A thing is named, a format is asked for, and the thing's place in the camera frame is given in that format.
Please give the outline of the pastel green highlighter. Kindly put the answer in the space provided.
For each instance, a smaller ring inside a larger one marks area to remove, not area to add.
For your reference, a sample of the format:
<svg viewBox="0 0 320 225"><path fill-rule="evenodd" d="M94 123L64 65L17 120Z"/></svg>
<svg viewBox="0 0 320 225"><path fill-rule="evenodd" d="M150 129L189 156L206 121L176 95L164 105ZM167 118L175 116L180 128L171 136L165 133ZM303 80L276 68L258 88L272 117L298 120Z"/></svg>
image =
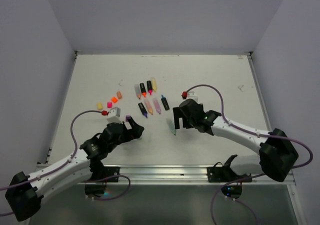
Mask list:
<svg viewBox="0 0 320 225"><path fill-rule="evenodd" d="M176 131L173 120L171 118L166 118L166 123L168 125L170 132L175 136L177 134L177 131Z"/></svg>

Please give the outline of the purple highlighter cap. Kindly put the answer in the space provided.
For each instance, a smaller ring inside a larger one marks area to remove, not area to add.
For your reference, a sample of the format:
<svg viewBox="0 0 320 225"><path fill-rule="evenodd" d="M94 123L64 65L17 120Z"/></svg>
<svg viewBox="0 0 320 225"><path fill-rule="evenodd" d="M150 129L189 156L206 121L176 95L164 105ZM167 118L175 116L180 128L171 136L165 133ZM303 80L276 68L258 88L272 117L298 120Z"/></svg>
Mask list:
<svg viewBox="0 0 320 225"><path fill-rule="evenodd" d="M125 121L128 122L132 117L130 115L125 116Z"/></svg>

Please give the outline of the black blue highlighter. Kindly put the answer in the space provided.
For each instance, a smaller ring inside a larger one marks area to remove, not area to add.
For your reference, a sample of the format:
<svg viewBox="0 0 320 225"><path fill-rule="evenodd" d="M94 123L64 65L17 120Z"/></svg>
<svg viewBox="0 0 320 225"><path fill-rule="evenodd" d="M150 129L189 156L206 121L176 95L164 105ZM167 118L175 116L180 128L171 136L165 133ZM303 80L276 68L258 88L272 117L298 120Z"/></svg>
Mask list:
<svg viewBox="0 0 320 225"><path fill-rule="evenodd" d="M170 110L170 106L168 104L168 101L163 94L161 95L161 102L162 102L162 105L163 105L165 111Z"/></svg>

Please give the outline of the purple highlighter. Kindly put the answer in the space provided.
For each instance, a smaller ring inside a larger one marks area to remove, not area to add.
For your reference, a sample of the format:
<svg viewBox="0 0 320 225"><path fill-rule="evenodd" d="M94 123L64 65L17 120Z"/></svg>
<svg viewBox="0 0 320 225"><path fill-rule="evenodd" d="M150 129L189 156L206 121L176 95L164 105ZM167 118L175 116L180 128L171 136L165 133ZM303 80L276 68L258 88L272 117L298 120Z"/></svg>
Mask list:
<svg viewBox="0 0 320 225"><path fill-rule="evenodd" d="M148 112L147 112L144 104L142 102L140 102L140 103L138 103L138 107L139 107L142 115L147 118L148 117Z"/></svg>

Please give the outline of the pastel pink highlighter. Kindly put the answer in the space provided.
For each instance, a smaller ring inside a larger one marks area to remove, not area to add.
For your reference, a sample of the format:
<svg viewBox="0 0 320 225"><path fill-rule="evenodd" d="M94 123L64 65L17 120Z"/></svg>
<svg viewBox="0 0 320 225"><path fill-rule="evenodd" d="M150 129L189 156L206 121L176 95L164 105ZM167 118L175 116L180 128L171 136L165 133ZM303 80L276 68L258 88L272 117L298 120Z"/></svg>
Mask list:
<svg viewBox="0 0 320 225"><path fill-rule="evenodd" d="M159 104L158 99L157 99L156 97L154 97L154 98L152 99L152 102L153 102L153 105L154 105L154 107L155 107L156 112L157 112L158 114L161 114L162 110L161 110L161 106L160 106L160 104Z"/></svg>

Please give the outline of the pastel yellow highlighter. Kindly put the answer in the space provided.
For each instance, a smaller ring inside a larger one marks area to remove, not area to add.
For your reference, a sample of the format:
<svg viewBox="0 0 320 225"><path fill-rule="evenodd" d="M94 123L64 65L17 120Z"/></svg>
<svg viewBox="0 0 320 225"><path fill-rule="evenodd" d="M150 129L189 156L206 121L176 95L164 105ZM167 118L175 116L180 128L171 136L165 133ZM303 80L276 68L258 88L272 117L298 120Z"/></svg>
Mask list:
<svg viewBox="0 0 320 225"><path fill-rule="evenodd" d="M150 101L149 101L147 98L145 98L143 102L144 102L144 105L145 105L147 111L148 111L151 115L153 115L153 114L154 114L154 111L153 111L153 108L152 108L152 105L151 105Z"/></svg>

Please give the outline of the neon pink highlighter cap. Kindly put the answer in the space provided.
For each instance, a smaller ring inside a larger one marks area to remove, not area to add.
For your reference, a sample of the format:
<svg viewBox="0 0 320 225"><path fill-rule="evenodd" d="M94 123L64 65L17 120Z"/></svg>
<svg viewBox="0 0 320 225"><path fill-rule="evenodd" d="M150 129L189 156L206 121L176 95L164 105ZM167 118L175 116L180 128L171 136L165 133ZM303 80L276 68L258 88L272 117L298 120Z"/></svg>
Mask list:
<svg viewBox="0 0 320 225"><path fill-rule="evenodd" d="M113 107L113 103L111 101L107 102L107 108L112 108Z"/></svg>

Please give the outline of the yellow highlighter cap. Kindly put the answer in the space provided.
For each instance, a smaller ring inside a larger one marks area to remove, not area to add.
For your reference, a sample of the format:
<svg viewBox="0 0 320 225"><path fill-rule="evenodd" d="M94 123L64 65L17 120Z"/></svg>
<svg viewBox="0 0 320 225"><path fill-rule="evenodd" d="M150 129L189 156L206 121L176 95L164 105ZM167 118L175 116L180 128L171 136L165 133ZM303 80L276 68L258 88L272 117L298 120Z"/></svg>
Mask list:
<svg viewBox="0 0 320 225"><path fill-rule="evenodd" d="M98 110L103 110L103 104L101 103L101 102L98 102L97 104L96 104L96 107L97 107L97 109Z"/></svg>

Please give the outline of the neon orange highlighter cap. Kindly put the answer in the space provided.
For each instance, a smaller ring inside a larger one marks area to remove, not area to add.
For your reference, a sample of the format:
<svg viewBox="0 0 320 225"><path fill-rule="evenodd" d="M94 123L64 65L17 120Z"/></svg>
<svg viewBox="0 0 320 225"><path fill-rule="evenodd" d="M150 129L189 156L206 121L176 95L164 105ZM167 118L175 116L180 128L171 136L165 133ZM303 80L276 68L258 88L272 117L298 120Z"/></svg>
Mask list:
<svg viewBox="0 0 320 225"><path fill-rule="evenodd" d="M111 98L111 101L112 101L113 103L117 103L117 102L118 102L118 98L117 98L117 97L112 97L112 98Z"/></svg>

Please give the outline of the black neon pink highlighter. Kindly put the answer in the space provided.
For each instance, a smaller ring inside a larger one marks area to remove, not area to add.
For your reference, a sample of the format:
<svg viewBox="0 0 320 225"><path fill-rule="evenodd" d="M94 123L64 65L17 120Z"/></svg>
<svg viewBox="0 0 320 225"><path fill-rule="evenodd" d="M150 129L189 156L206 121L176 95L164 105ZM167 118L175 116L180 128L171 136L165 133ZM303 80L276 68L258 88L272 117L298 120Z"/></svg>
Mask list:
<svg viewBox="0 0 320 225"><path fill-rule="evenodd" d="M152 82L150 80L146 81L146 85L147 85L147 91L150 95L152 95L153 93L153 87L152 87Z"/></svg>

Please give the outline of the pastel orange highlighter cap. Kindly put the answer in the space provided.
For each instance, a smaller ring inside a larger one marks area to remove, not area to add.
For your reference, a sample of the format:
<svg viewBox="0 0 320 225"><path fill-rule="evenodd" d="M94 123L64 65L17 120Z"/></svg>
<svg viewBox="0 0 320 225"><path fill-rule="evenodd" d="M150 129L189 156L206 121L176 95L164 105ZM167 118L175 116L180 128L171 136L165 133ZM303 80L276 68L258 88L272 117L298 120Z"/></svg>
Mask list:
<svg viewBox="0 0 320 225"><path fill-rule="evenodd" d="M118 91L117 93L116 93L116 95L117 95L117 98L120 100L120 99L122 99L122 93L120 92L120 91Z"/></svg>

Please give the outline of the black neon orange highlighter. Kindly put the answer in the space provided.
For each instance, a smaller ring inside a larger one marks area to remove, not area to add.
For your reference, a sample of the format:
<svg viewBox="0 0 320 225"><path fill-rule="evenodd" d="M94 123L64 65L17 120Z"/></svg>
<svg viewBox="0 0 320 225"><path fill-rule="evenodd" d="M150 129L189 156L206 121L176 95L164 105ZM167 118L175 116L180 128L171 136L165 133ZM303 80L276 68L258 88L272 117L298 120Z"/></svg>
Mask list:
<svg viewBox="0 0 320 225"><path fill-rule="evenodd" d="M145 98L147 96L145 84L143 82L141 82L139 84L139 88L140 88L140 92L141 92L142 96Z"/></svg>

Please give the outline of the pastel orange highlighter body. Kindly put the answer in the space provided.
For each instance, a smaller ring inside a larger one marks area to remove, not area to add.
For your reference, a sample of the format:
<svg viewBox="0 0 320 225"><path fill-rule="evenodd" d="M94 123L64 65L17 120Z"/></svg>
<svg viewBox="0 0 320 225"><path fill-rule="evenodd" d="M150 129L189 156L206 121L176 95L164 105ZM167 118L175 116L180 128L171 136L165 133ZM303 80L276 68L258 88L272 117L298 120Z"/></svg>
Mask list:
<svg viewBox="0 0 320 225"><path fill-rule="evenodd" d="M141 93L141 89L140 89L139 84L134 85L134 91L135 91L136 97L140 100L142 97L142 93Z"/></svg>

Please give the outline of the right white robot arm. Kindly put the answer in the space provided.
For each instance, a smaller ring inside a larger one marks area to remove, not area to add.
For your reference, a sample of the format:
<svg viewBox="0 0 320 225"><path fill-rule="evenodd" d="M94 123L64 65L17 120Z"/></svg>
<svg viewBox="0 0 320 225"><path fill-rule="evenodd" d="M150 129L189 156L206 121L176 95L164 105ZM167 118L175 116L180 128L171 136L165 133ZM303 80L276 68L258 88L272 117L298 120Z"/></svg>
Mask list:
<svg viewBox="0 0 320 225"><path fill-rule="evenodd" d="M231 155L221 167L208 167L209 182L232 182L243 179L251 182L253 174L265 174L283 182L299 155L286 134L280 129L264 131L246 126L241 128L232 120L225 120L220 112L204 111L193 99L173 108L174 127L194 128L200 133L231 140L253 151L254 155Z"/></svg>

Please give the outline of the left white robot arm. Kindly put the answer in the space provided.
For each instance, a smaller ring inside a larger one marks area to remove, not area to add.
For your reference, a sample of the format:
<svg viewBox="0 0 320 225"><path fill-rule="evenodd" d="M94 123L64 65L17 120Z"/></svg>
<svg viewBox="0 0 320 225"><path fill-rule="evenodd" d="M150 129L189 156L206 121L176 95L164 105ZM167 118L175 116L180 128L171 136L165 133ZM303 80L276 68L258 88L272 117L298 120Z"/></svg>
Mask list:
<svg viewBox="0 0 320 225"><path fill-rule="evenodd" d="M5 199L17 221L29 219L45 201L77 183L105 183L119 178L120 173L108 171L102 160L118 145L142 136L144 127L132 117L127 121L131 128L124 122L109 123L62 160L28 175L24 172L14 175L5 188Z"/></svg>

